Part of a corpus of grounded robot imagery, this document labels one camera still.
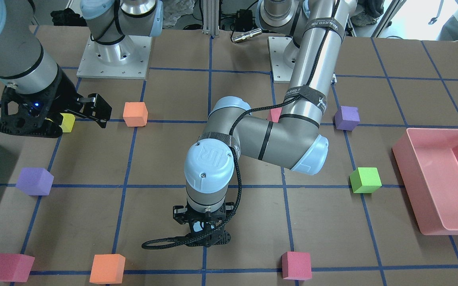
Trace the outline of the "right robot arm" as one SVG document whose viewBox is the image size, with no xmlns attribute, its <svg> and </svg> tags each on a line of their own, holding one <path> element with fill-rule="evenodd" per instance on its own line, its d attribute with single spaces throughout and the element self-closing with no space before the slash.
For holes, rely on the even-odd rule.
<svg viewBox="0 0 458 286">
<path fill-rule="evenodd" d="M 90 30 L 80 67 L 110 77 L 142 78 L 147 56 L 136 38 L 161 34 L 163 2 L 160 0 L 82 0 L 82 16 Z M 112 108 L 100 94 L 82 96 L 60 65 L 29 30 L 35 5 L 31 0 L 0 0 L 0 81 L 5 85 L 0 101 L 0 132 L 57 138 L 65 114 L 107 126 Z"/>
</svg>

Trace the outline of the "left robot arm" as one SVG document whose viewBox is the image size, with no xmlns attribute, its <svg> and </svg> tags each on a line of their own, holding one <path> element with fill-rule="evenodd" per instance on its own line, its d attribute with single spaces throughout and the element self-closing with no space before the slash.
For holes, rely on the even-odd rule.
<svg viewBox="0 0 458 286">
<path fill-rule="evenodd" d="M 173 219 L 188 224 L 189 234 L 163 239 L 161 248 L 226 244 L 224 230 L 242 194 L 241 155 L 313 175 L 328 153 L 319 128 L 347 21 L 356 0 L 260 0 L 256 25 L 287 35 L 293 68 L 283 103 L 251 108 L 238 97 L 221 98 L 202 134 L 187 152 L 185 206 L 173 207 Z"/>
</svg>

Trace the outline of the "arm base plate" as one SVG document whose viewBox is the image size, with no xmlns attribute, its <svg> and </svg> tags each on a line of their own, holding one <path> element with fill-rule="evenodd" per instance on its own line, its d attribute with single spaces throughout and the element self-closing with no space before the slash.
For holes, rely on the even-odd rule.
<svg viewBox="0 0 458 286">
<path fill-rule="evenodd" d="M 296 48 L 289 48 L 293 44 L 290 37 L 270 36 L 268 48 L 270 52 L 270 64 L 274 83 L 289 84 L 295 66 Z"/>
<path fill-rule="evenodd" d="M 88 40 L 77 76 L 100 79 L 138 79 L 147 76 L 151 37 L 126 36 L 114 45 Z"/>
</svg>

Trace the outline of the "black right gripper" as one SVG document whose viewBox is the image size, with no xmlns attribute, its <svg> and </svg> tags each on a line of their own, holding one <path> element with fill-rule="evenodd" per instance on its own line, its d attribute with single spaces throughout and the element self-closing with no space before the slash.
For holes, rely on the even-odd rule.
<svg viewBox="0 0 458 286">
<path fill-rule="evenodd" d="M 62 113 L 90 119 L 105 128 L 112 112 L 111 105 L 100 94 L 78 94 L 63 71 L 37 93 L 25 95 L 5 87 L 1 104 L 0 132 L 17 136 L 60 137 Z"/>
</svg>

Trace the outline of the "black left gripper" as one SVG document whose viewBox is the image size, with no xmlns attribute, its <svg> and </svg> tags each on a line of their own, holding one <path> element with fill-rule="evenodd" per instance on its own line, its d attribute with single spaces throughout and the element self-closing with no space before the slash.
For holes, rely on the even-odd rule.
<svg viewBox="0 0 458 286">
<path fill-rule="evenodd" d="M 216 230 L 228 216 L 234 213 L 235 204 L 225 202 L 218 210 L 200 213 L 190 205 L 173 206 L 173 219 L 180 224 L 189 224 L 190 232 L 181 237 L 176 236 L 173 242 L 184 242 L 186 246 L 205 246 L 227 244 L 231 240 L 229 232 L 224 230 L 224 226 Z"/>
</svg>

